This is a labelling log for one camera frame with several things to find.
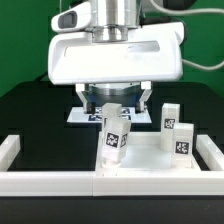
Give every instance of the white rectangular block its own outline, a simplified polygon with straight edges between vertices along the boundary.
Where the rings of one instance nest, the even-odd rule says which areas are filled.
[[[103,138],[105,134],[105,126],[108,118],[120,117],[121,116],[121,104],[116,103],[106,103],[102,106],[102,133]]]
[[[161,117],[161,144],[160,148],[165,151],[173,149],[173,127],[179,122],[180,105],[164,103]]]
[[[104,117],[119,117],[121,115],[121,109],[121,104],[106,103],[102,106],[102,115]]]
[[[102,157],[105,158],[106,163],[110,163],[110,165],[121,163],[126,155],[130,128],[131,121],[127,119],[120,117],[107,119],[102,147]]]
[[[19,151],[19,135],[9,135],[0,146],[0,171],[8,170]]]
[[[173,128],[173,167],[191,168],[193,124],[176,123]]]
[[[198,135],[196,149],[212,171],[224,171],[224,155],[208,135]]]

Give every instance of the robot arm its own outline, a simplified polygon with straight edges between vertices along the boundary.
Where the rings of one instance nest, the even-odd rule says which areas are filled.
[[[177,1],[157,3],[172,8]],[[51,41],[48,58],[52,83],[76,84],[88,113],[91,103],[85,84],[178,80],[182,76],[179,46],[185,40],[184,25],[140,27],[140,12],[151,10],[149,0],[90,0],[55,16],[52,29],[59,35]],[[144,112],[150,94],[145,88],[139,112]]]

